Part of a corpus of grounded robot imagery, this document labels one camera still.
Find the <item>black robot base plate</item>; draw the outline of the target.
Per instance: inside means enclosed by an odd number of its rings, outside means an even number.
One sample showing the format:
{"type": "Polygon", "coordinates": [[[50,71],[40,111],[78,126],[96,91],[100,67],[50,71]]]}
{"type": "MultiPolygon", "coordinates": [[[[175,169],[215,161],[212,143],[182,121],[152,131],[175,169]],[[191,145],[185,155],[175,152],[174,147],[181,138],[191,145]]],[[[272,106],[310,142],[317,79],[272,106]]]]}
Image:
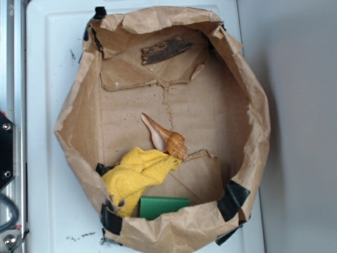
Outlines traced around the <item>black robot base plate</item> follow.
{"type": "Polygon", "coordinates": [[[16,176],[15,169],[15,124],[1,111],[1,191],[16,176]]]}

